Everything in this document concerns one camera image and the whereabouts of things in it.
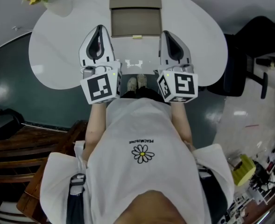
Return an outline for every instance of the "yellow stool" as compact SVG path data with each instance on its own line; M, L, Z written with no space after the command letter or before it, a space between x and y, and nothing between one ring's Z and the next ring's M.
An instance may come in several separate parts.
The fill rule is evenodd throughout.
M232 172L234 183L238 187L246 183L256 170L254 162L245 154L242 154L240 158L242 160L241 166Z

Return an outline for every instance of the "oval table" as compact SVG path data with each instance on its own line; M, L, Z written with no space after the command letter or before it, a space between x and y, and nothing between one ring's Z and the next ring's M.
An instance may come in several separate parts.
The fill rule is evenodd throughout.
M69 89L80 85L79 48L86 35L104 25L111 35L109 0L72 0L67 17L46 11L36 23L29 43L29 61L33 73L45 86ZM227 46L218 24L191 0L162 0L162 28L188 46L198 84L217 82L226 68ZM160 64L159 37L111 38L115 58L122 63L123 74L153 74Z

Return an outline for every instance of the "green floor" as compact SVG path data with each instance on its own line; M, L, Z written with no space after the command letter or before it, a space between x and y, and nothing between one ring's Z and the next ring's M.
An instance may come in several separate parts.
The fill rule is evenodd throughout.
M88 119L91 106L80 86L53 90L35 77L28 59L29 40L28 35L0 49L0 108L16 110L26 121L53 126L71 127L78 119ZM123 76L122 93L130 77ZM154 76L148 76L148 86L157 89ZM186 104L197 148L212 144L224 103L225 97L203 91Z

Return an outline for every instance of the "shoe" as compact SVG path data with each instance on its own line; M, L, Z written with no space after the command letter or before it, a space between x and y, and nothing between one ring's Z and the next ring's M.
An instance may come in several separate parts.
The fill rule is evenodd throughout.
M138 88L147 87L147 77L144 74L137 75Z
M137 80L135 77L131 77L127 82L127 92L134 91L136 93L137 89Z

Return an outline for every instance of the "white cube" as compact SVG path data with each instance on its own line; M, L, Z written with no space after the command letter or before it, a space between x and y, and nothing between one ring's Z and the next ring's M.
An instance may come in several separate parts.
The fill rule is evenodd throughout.
M187 103L198 94L197 74L163 70L157 83L165 102Z
M120 98L120 82L121 73L119 70L110 70L80 81L90 105Z

